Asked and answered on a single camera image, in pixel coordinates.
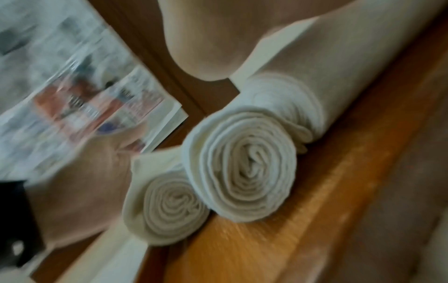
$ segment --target black sleeve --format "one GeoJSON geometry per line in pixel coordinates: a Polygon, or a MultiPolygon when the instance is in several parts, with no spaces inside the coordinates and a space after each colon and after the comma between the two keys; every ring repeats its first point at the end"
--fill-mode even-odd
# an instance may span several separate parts
{"type": "Polygon", "coordinates": [[[0,182],[0,269],[21,267],[45,249],[23,183],[0,182]]]}

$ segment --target finger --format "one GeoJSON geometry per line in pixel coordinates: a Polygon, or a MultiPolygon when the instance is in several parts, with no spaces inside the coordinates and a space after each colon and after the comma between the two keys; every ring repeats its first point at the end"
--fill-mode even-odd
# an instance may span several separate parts
{"type": "Polygon", "coordinates": [[[147,124],[145,122],[138,124],[133,128],[106,136],[105,138],[115,149],[124,148],[145,135],[147,124]]]}

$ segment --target newspaper photo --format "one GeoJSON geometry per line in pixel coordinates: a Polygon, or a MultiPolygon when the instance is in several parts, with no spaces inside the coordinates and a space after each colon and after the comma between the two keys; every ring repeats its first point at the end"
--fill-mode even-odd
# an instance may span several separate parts
{"type": "Polygon", "coordinates": [[[145,121],[152,151],[187,117],[84,0],[0,0],[0,178],[57,168],[92,135],[145,121]]]}

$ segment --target newspaper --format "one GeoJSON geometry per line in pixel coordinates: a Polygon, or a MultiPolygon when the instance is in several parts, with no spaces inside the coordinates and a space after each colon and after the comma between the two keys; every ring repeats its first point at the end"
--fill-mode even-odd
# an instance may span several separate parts
{"type": "Polygon", "coordinates": [[[128,149],[151,151],[187,117],[84,0],[0,0],[0,70],[1,179],[41,176],[144,120],[128,149]]]}

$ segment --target hand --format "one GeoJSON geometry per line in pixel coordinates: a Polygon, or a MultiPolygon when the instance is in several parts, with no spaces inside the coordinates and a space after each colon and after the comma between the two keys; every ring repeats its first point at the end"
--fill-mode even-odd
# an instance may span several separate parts
{"type": "Polygon", "coordinates": [[[27,190],[49,248],[79,241],[106,229],[120,216],[131,183],[131,153],[124,149],[146,125],[95,136],[45,184],[27,190]]]}

